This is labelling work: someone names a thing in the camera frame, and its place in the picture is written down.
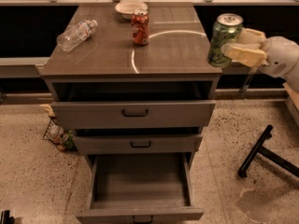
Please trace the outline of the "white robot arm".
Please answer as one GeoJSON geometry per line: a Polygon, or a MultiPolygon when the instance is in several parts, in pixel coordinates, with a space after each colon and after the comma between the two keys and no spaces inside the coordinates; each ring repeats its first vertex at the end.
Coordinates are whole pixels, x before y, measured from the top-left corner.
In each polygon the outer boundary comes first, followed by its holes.
{"type": "Polygon", "coordinates": [[[243,28],[236,41],[221,46],[224,56],[260,70],[270,77],[283,78],[299,92],[299,45],[283,36],[266,37],[264,32],[243,28]]]}

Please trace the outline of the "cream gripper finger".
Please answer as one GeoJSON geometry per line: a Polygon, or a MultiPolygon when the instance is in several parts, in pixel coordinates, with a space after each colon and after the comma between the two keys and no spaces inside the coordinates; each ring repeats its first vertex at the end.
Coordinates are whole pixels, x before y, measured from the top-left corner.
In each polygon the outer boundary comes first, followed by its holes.
{"type": "Polygon", "coordinates": [[[266,52],[260,44],[226,43],[221,47],[224,56],[248,67],[261,66],[266,60],[266,52]]]}
{"type": "Polygon", "coordinates": [[[240,44],[255,44],[263,43],[265,39],[266,36],[264,32],[250,28],[243,28],[237,39],[237,42],[240,44]]]}

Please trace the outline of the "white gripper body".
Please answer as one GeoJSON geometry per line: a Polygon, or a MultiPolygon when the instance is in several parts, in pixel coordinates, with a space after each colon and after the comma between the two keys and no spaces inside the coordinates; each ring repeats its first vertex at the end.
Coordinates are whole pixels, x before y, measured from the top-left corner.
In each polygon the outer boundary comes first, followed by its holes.
{"type": "Polygon", "coordinates": [[[271,77],[299,78],[299,45],[282,36],[267,38],[261,50],[266,60],[259,70],[271,77]]]}

